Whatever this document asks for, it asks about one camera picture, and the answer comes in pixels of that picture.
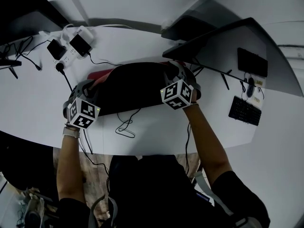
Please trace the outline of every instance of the power adapter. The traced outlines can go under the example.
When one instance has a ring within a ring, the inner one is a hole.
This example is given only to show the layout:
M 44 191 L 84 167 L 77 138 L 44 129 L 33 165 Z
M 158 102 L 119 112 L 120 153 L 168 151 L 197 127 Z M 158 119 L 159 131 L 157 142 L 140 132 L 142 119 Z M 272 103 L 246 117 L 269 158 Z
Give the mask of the power adapter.
M 85 54 L 89 54 L 89 50 L 91 46 L 87 44 L 87 42 L 82 39 L 80 35 L 75 35 L 75 37 L 70 41 L 70 45 L 82 56 Z
M 59 42 L 56 41 L 55 39 L 53 39 L 51 41 L 51 43 L 47 46 L 47 48 L 48 48 L 48 51 L 53 56 L 53 58 L 56 60 L 60 60 L 62 58 L 62 56 L 64 55 L 64 53 L 66 52 L 64 47 L 62 45 L 60 45 Z

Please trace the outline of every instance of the black keyboard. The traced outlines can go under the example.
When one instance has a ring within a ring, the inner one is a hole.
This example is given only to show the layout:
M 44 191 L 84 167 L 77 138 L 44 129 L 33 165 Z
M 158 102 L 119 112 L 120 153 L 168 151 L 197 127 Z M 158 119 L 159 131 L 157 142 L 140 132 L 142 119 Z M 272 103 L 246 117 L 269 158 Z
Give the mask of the black keyboard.
M 258 126 L 262 111 L 252 104 L 234 97 L 229 117 Z

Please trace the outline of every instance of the computer mouse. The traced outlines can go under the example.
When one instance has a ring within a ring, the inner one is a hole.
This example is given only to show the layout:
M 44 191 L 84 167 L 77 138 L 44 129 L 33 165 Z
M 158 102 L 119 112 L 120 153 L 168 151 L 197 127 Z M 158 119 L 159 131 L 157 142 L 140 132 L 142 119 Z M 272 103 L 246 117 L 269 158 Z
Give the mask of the computer mouse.
M 248 80 L 248 89 L 247 89 L 247 96 L 250 98 L 253 95 L 253 92 L 255 91 L 255 81 L 253 78 L 249 78 Z

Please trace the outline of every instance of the fiducial marker cube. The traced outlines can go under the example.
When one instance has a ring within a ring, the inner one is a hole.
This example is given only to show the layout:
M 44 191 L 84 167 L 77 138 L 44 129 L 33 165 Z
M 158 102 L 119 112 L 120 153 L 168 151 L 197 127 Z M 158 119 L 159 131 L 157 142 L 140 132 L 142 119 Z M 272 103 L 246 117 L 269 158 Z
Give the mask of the fiducial marker cube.
M 100 108 L 80 98 L 76 98 L 67 107 L 68 123 L 82 129 L 88 128 L 97 120 Z
M 191 105 L 193 87 L 182 79 L 161 90 L 161 100 L 174 110 Z

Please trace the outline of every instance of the electrical outlet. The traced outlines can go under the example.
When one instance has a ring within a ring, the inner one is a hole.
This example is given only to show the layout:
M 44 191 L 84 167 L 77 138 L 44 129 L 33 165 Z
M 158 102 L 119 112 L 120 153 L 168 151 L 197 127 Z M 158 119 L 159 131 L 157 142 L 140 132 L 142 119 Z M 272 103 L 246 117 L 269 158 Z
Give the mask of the electrical outlet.
M 53 59 L 53 65 L 56 66 L 57 63 L 62 63 L 65 67 L 71 65 L 71 63 L 79 56 L 79 53 L 72 47 L 65 52 L 60 60 Z

